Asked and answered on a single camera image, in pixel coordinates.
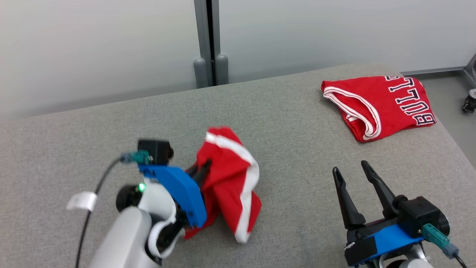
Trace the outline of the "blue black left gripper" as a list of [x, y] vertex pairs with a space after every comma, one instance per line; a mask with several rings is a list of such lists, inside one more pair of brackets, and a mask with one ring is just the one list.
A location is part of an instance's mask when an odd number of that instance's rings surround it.
[[207, 211], [201, 190], [211, 166], [211, 159], [203, 165], [194, 163], [186, 171], [176, 166], [139, 165], [138, 169], [146, 178], [153, 178], [162, 184], [171, 197], [186, 213], [188, 223], [201, 228], [207, 221]]

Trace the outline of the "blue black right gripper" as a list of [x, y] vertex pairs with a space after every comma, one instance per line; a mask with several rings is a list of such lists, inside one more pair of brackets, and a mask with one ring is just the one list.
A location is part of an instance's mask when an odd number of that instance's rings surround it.
[[425, 253], [422, 246], [423, 236], [415, 238], [408, 235], [393, 218], [398, 210], [393, 206], [394, 193], [366, 160], [361, 166], [367, 180], [374, 186], [382, 205], [385, 219], [365, 224], [364, 216], [358, 212], [346, 189], [346, 182], [337, 167], [332, 170], [344, 228], [347, 230], [347, 244], [344, 258], [349, 267], [383, 267], [383, 262], [400, 256], [405, 261], [394, 261], [389, 267], [424, 267]]

